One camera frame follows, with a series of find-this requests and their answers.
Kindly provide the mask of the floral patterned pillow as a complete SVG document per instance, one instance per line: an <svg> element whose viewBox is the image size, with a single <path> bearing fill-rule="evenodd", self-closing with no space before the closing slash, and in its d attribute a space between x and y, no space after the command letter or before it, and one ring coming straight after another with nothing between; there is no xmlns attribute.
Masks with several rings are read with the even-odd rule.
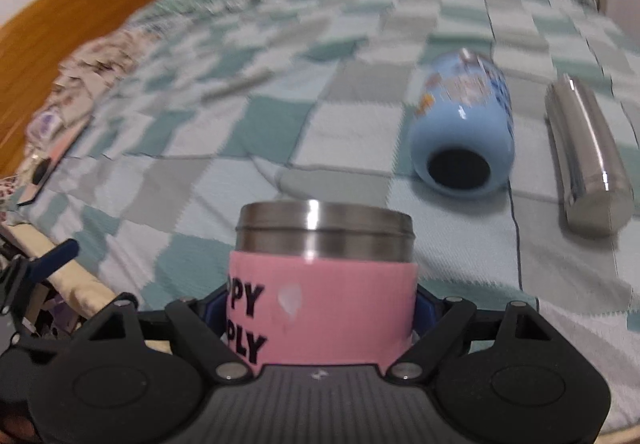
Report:
<svg viewBox="0 0 640 444"><path fill-rule="evenodd" d="M131 73L160 35L146 27L124 27L80 46L58 64L58 77L43 105L24 128L26 146L20 166L1 178L1 219L5 220L37 165L49 157L54 142L91 116L103 94Z"/></svg>

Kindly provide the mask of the stainless steel flask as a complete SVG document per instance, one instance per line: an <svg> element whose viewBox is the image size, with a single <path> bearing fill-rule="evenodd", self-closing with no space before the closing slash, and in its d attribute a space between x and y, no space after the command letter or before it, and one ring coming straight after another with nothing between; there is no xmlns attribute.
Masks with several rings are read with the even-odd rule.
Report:
<svg viewBox="0 0 640 444"><path fill-rule="evenodd" d="M567 227L610 237L634 214L634 190L593 91L564 74L549 86L547 118Z"/></svg>

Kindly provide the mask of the pink steel cup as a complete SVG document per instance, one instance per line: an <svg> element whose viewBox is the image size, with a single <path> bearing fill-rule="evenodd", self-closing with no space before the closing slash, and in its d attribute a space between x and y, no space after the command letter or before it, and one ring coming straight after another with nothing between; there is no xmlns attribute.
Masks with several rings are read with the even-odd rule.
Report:
<svg viewBox="0 0 640 444"><path fill-rule="evenodd" d="M418 267L405 213L326 201L244 206L229 260L227 342L266 365L374 365L409 349Z"/></svg>

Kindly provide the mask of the green checkered bed blanket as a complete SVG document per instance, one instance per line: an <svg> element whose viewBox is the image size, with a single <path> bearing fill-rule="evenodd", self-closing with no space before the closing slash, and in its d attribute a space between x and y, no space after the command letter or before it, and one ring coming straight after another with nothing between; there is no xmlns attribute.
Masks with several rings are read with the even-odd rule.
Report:
<svg viewBox="0 0 640 444"><path fill-rule="evenodd" d="M469 47L506 75L515 165L482 201L414 174L408 131L427 64ZM587 241L561 227L544 115L559 74L597 94L639 175L639 47L574 0L261 0L180 27L106 96L24 217L115 291L158 309L226 279L254 201L405 212L421 283L486 309L521 299L599 368L605 427L639 420L639 223Z"/></svg>

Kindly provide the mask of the light blue printed cup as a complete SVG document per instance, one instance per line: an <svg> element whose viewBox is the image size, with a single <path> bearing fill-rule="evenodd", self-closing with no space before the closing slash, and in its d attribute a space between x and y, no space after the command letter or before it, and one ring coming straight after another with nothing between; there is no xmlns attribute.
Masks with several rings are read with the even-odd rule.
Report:
<svg viewBox="0 0 640 444"><path fill-rule="evenodd" d="M477 199L506 186L515 158L512 103L491 58L463 48L427 65L408 142L414 172L440 194Z"/></svg>

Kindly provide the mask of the wooden headboard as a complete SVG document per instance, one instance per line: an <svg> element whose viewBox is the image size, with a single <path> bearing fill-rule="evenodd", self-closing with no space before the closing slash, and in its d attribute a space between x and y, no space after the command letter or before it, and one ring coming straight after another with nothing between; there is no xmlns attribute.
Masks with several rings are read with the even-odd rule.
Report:
<svg viewBox="0 0 640 444"><path fill-rule="evenodd" d="M153 0L34 0L1 27L1 175L23 159L25 128L58 64Z"/></svg>

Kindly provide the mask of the pink book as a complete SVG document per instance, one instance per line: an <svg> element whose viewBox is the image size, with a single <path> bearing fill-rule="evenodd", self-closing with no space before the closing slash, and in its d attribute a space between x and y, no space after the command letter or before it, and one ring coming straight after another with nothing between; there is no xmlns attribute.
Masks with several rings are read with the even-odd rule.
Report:
<svg viewBox="0 0 640 444"><path fill-rule="evenodd" d="M55 168L61 163L77 138L87 129L91 119L91 116L80 119L75 125L61 131L42 155L32 157L35 166L27 174L28 179L24 190L17 200L19 206L31 204L37 198Z"/></svg>

